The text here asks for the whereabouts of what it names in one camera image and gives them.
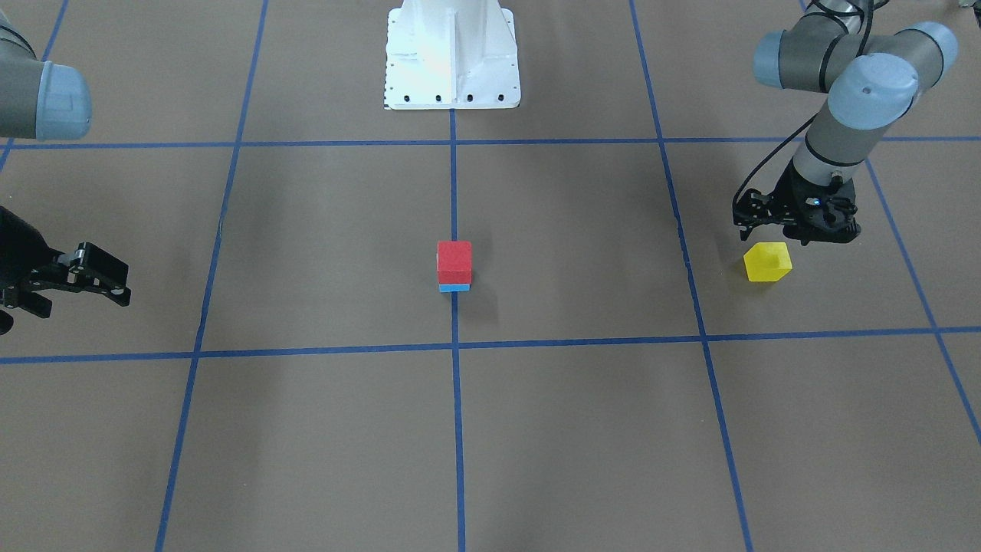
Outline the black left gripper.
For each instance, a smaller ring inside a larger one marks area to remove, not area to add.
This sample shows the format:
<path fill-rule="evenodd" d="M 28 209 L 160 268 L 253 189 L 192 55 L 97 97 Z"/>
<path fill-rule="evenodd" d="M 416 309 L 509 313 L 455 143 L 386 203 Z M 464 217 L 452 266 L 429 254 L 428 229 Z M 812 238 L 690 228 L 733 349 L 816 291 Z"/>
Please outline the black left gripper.
<path fill-rule="evenodd" d="M 848 244 L 861 234 L 856 221 L 854 181 L 833 175 L 820 186 L 805 179 L 789 165 L 770 193 L 740 188 L 733 196 L 733 223 L 740 240 L 763 225 L 779 225 L 782 234 L 803 247 L 812 242 Z"/>

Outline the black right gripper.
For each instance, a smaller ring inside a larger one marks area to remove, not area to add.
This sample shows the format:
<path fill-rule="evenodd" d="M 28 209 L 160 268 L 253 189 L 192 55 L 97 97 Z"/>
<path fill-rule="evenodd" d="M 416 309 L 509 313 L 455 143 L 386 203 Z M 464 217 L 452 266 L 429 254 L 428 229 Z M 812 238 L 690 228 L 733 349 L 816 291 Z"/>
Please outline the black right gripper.
<path fill-rule="evenodd" d="M 102 294 L 120 307 L 129 307 L 132 290 L 126 286 L 127 274 L 129 265 L 93 242 L 81 242 L 67 254 L 50 248 L 31 224 L 2 207 L 2 334 L 13 328 L 11 310 L 51 317 L 52 301 L 39 292 L 60 285 L 73 293 Z"/>

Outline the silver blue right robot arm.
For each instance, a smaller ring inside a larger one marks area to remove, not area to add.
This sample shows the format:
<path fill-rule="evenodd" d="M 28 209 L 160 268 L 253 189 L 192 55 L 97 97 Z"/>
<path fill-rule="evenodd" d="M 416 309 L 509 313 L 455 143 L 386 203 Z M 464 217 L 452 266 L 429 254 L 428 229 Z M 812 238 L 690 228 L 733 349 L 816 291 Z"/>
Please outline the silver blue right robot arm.
<path fill-rule="evenodd" d="M 87 135 L 92 105 L 83 74 L 75 67 L 43 61 L 31 42 L 1 15 L 1 133 L 3 139 L 76 140 Z M 1 209 L 1 332 L 13 328 L 10 312 L 46 319 L 52 301 L 46 290 L 88 292 L 127 307 L 130 266 L 83 241 L 67 252 L 49 247 L 34 226 Z"/>

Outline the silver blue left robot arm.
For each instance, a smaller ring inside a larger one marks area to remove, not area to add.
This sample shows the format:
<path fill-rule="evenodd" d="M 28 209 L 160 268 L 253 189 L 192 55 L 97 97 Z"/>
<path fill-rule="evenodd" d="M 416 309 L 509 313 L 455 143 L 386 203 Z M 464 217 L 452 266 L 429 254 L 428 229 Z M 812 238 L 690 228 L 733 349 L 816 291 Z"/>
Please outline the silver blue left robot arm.
<path fill-rule="evenodd" d="M 959 57 L 952 29 L 923 21 L 893 35 L 873 34 L 881 1 L 812 1 L 790 29 L 761 38 L 753 57 L 758 83 L 820 92 L 825 102 L 798 130 L 802 144 L 773 191 L 740 185 L 733 223 L 740 238 L 778 225 L 800 244 L 848 244 L 861 234 L 854 174 L 877 143 L 950 72 Z"/>

